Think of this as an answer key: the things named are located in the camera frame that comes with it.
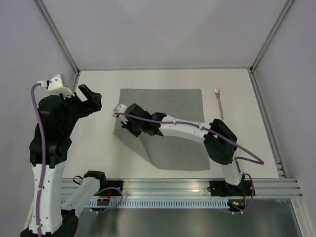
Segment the grey cloth napkin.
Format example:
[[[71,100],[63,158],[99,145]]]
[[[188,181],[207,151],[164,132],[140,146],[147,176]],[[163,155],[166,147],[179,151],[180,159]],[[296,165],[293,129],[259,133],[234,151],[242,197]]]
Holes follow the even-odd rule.
[[[165,113],[177,119],[204,122],[201,89],[131,89],[120,90],[119,104],[137,104],[150,114]],[[177,137],[133,136],[115,122],[114,135],[131,150],[163,170],[204,171],[210,169],[205,146]]]

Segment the pink handled metal fork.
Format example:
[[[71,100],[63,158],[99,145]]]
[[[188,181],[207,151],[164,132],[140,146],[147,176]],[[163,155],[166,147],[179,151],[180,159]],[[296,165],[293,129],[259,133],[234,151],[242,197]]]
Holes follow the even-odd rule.
[[[221,120],[223,120],[224,114],[223,114],[223,108],[222,108],[221,99],[220,99],[220,88],[219,87],[215,88],[215,96],[216,96],[217,102],[218,102],[220,117],[221,117]]]

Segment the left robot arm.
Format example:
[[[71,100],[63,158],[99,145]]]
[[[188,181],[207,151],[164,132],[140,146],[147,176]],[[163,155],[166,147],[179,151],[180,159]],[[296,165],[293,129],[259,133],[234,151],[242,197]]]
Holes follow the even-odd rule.
[[[23,237],[73,237],[88,201],[95,194],[101,196],[107,192],[105,173],[90,170],[67,202],[60,203],[71,133],[80,118],[102,108],[100,93],[85,84],[79,89],[85,101],[76,93],[70,96],[58,93],[39,102],[32,101],[38,120],[29,145],[35,182],[34,207],[29,226],[21,232]]]

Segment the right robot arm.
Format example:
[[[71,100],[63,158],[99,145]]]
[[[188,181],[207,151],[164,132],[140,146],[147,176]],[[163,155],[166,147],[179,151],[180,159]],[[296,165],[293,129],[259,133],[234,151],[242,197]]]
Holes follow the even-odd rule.
[[[221,120],[214,119],[211,123],[193,122],[160,112],[150,114],[137,104],[119,104],[114,109],[113,116],[119,118],[121,126],[135,137],[146,133],[150,136],[177,137],[203,144],[209,158],[222,167],[226,191],[231,195],[242,191],[244,178],[234,160],[237,137]]]

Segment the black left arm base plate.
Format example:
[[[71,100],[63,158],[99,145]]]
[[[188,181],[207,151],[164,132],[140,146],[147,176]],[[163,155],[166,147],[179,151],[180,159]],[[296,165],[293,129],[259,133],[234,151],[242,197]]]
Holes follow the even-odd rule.
[[[108,180],[106,182],[105,188],[117,188],[118,190],[123,190],[123,181],[122,180]],[[101,197],[119,197],[120,193],[115,189],[108,189],[99,194]]]

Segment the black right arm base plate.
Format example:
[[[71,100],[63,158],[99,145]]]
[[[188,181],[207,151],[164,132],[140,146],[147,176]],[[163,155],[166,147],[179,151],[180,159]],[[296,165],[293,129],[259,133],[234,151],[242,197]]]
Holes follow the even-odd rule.
[[[225,181],[210,181],[207,190],[212,197],[250,197],[255,195],[254,188],[250,180],[242,180],[237,186]]]

